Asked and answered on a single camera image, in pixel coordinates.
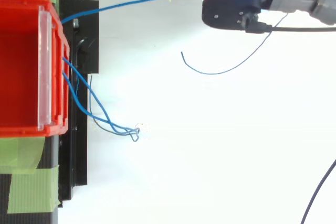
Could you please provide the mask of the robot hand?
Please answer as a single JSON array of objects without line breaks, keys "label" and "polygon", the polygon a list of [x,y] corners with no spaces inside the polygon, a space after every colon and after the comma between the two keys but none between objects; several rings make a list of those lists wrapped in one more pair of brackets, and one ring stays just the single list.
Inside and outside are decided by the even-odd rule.
[{"label": "robot hand", "polygon": [[[324,27],[279,27],[258,20],[262,10],[283,12],[306,12],[320,21]],[[263,34],[281,32],[334,32],[335,0],[203,0],[202,21],[205,25],[222,30],[245,31]]]}]

